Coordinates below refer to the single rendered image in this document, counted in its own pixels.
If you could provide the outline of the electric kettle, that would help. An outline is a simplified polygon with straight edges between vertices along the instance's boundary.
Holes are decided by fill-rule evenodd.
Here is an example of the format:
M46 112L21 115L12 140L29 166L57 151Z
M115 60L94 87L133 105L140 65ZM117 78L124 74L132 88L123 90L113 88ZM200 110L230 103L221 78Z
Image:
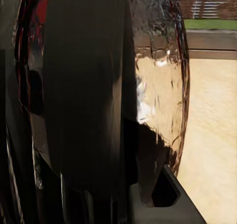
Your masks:
M177 178L189 99L178 0L0 0L0 224L127 224L124 119Z

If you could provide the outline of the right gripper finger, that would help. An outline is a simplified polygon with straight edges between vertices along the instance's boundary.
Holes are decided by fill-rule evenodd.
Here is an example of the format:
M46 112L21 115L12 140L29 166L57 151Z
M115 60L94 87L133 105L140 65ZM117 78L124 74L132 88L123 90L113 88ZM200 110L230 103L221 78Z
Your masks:
M124 119L127 224L207 224L143 127ZM155 207L143 204L137 152Z

